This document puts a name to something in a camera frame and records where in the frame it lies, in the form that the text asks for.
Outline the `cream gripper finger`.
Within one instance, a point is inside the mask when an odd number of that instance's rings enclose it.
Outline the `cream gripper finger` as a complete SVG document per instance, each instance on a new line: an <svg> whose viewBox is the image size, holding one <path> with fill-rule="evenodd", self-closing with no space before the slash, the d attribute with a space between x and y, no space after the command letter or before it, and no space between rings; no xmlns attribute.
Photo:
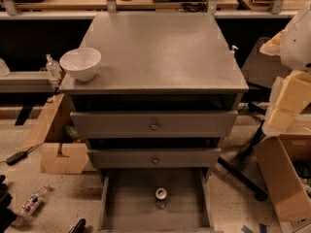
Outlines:
<svg viewBox="0 0 311 233"><path fill-rule="evenodd" d="M273 36L270 40L264 43L259 51L266 55L279 55L280 54L280 46L283 32L278 32L275 36Z"/></svg>
<svg viewBox="0 0 311 233"><path fill-rule="evenodd" d="M311 103L311 74L292 71L285 78L277 77L269 102L264 118L264 130L286 131Z"/></svg>

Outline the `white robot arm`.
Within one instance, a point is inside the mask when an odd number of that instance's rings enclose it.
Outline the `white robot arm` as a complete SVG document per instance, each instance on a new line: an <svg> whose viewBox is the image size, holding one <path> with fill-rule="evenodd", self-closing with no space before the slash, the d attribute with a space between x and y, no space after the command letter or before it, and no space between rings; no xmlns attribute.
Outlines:
<svg viewBox="0 0 311 233"><path fill-rule="evenodd" d="M278 136L311 103L311 2L259 51L279 55L281 63L292 70L285 78L276 78L262 127L265 135Z"/></svg>

